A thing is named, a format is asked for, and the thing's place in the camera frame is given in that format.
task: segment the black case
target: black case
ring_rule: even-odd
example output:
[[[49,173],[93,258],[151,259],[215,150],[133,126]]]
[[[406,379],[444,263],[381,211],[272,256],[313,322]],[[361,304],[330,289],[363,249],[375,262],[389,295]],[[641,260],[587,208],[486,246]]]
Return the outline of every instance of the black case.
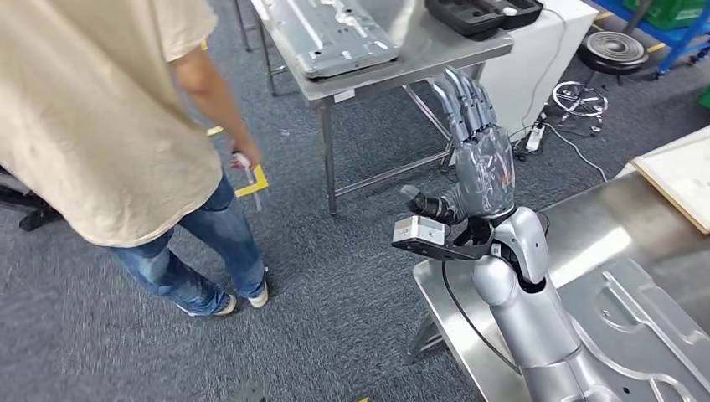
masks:
[[[537,0],[425,0],[429,13],[459,34],[472,36],[495,28],[515,29],[534,23],[543,10]],[[506,16],[503,8],[517,10]]]

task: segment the jeans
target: jeans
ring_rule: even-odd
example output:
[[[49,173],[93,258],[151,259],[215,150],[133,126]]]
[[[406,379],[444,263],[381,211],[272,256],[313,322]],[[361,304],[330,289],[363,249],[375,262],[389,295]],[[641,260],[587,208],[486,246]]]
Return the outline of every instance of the jeans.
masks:
[[[222,256],[239,296],[254,297],[264,290],[264,263],[226,177],[207,202],[179,224]],[[212,315],[229,296],[168,249],[173,231],[144,245],[110,250],[151,294],[164,296],[193,315]]]

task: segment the robotic hand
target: robotic hand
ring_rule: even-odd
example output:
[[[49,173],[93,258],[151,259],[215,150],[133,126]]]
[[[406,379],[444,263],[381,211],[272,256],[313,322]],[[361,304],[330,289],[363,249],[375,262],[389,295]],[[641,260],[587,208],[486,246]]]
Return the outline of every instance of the robotic hand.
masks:
[[[497,125],[486,90],[447,68],[446,81],[432,85],[449,122],[459,182],[444,196],[428,198],[413,186],[402,193],[412,212],[444,224],[469,217],[495,218],[510,212],[515,193],[512,146]]]

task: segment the white sneaker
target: white sneaker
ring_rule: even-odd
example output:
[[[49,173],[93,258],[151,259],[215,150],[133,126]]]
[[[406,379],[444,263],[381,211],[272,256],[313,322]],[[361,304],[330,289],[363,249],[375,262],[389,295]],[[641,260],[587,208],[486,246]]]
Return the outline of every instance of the white sneaker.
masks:
[[[269,301],[269,287],[264,284],[264,290],[257,297],[249,297],[249,303],[252,307],[263,307]]]
[[[229,299],[227,300],[227,305],[224,306],[218,312],[215,312],[214,314],[212,314],[212,316],[216,316],[216,317],[228,316],[229,314],[233,313],[234,310],[237,309],[237,298],[232,295],[227,295],[227,296],[229,296]],[[189,311],[185,310],[184,308],[182,308],[179,304],[176,304],[175,306],[177,306],[177,308],[179,308],[180,310],[183,310],[184,312],[186,312],[190,317],[210,317],[209,314],[196,314],[194,312],[189,312]]]

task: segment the person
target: person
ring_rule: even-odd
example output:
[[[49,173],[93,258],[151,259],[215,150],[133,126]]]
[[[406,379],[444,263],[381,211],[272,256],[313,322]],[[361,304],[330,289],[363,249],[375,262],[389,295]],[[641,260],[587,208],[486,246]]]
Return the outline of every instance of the person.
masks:
[[[260,162],[201,49],[216,23],[206,0],[0,0],[0,165],[191,316],[236,299],[170,251],[176,224],[222,256],[238,296],[269,296],[218,153],[176,88]]]

